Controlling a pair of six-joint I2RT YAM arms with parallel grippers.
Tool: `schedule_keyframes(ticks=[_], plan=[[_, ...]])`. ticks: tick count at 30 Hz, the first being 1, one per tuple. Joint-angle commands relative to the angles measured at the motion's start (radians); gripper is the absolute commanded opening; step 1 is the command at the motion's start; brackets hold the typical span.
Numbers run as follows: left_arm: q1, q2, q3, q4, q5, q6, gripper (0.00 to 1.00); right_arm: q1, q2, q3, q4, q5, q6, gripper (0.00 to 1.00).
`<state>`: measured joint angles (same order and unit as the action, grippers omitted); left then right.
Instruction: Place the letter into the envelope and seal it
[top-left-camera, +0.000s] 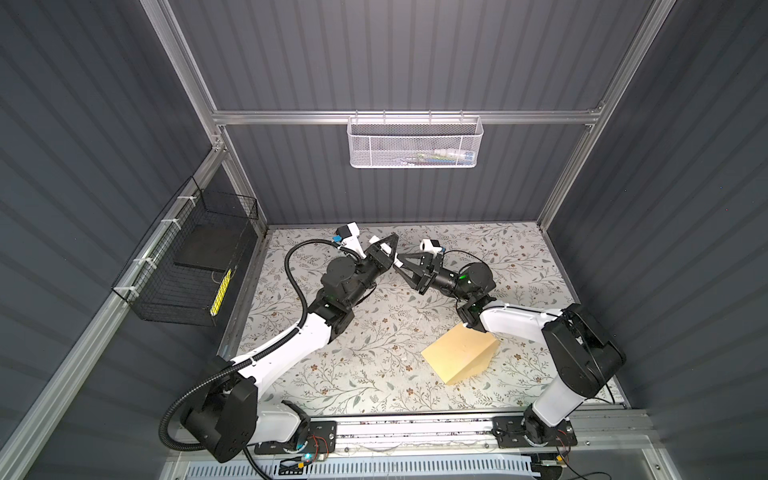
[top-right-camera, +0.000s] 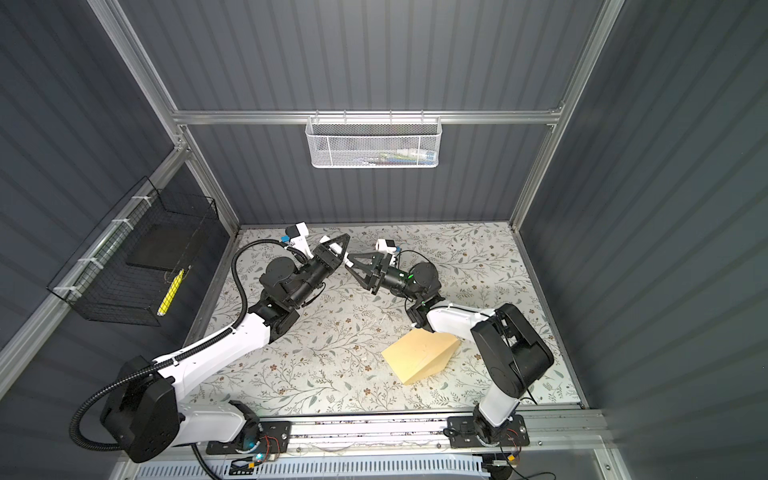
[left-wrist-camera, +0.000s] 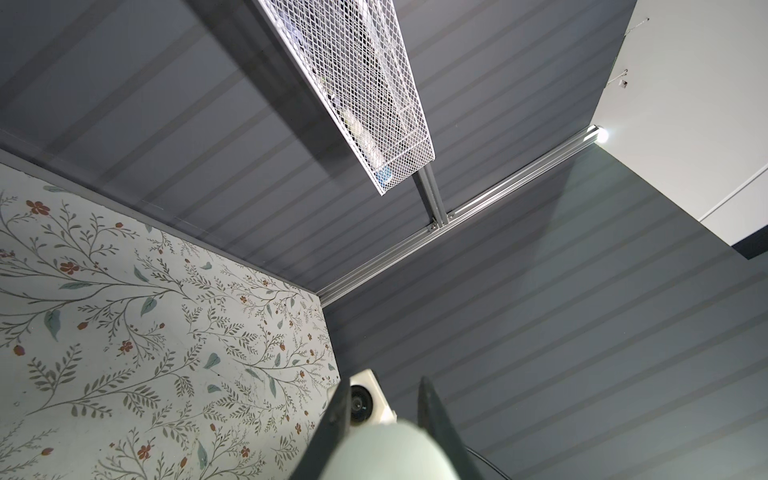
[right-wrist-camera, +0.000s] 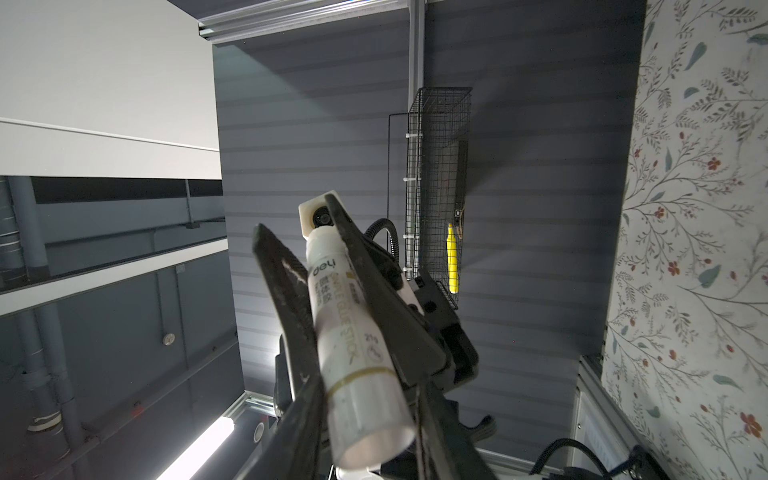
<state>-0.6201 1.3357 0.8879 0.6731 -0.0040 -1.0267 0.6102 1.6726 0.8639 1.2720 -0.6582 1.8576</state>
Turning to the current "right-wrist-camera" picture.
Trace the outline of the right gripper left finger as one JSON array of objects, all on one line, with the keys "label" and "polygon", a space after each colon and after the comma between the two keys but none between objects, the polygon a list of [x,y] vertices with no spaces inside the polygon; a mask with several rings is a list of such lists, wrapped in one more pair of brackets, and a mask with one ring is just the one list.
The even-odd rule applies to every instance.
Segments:
[{"label": "right gripper left finger", "polygon": [[278,422],[264,452],[255,460],[247,460],[235,479],[314,479],[320,456],[324,397],[322,379],[310,378]]}]

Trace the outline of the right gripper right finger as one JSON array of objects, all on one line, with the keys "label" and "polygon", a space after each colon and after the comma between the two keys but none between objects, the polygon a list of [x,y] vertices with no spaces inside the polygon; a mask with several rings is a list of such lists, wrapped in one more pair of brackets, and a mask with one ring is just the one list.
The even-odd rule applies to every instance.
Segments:
[{"label": "right gripper right finger", "polygon": [[495,479],[447,400],[429,380],[416,397],[416,461],[419,479]]}]

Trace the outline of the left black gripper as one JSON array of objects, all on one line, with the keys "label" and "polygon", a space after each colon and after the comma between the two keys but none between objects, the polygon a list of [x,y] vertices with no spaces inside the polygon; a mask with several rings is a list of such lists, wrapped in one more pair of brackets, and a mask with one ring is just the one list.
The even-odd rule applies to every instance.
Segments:
[{"label": "left black gripper", "polygon": [[[393,255],[361,233],[340,200],[325,199],[401,387],[414,390],[427,377],[438,389],[453,390],[476,378],[479,355],[447,288],[425,269],[406,279]],[[283,329],[291,393],[297,396],[320,376],[307,269],[264,224],[254,229],[252,251]]]}]

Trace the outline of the white glue stick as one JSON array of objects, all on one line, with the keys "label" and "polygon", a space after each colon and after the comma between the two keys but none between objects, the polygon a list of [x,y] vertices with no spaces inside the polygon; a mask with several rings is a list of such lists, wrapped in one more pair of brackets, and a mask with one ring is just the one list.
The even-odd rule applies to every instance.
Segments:
[{"label": "white glue stick", "polygon": [[400,380],[338,230],[314,229],[306,256],[333,462],[381,466],[415,439]]}]

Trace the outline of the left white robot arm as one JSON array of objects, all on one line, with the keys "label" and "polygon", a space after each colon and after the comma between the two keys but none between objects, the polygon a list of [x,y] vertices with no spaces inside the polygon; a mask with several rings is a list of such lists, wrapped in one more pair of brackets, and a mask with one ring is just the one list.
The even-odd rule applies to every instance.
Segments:
[{"label": "left white robot arm", "polygon": [[479,356],[444,289],[408,279],[362,232],[339,196],[299,208],[306,256],[265,225],[253,253],[282,326],[274,439],[249,479],[312,479],[324,455],[336,478],[489,479],[477,450],[493,417],[460,422],[447,393],[474,379]]}]

